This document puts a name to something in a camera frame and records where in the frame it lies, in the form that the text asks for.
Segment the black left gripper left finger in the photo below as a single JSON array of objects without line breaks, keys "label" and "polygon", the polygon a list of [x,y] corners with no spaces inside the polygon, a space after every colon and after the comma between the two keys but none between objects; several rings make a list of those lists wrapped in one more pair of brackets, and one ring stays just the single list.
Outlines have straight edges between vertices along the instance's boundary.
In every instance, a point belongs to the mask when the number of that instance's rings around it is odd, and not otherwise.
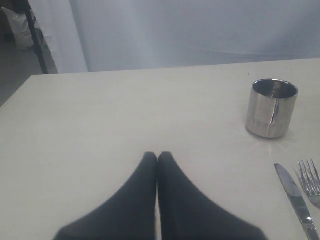
[{"label": "black left gripper left finger", "polygon": [[57,240],[154,240],[157,164],[143,155],[127,182],[104,204],[59,230]]}]

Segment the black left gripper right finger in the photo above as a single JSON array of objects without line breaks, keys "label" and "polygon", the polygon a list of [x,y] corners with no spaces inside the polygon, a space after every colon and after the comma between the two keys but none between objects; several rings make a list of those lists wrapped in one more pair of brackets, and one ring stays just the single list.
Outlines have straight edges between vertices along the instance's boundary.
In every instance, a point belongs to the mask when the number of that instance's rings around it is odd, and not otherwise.
[{"label": "black left gripper right finger", "polygon": [[158,203],[164,240],[264,240],[256,226],[232,215],[205,196],[170,152],[157,164]]}]

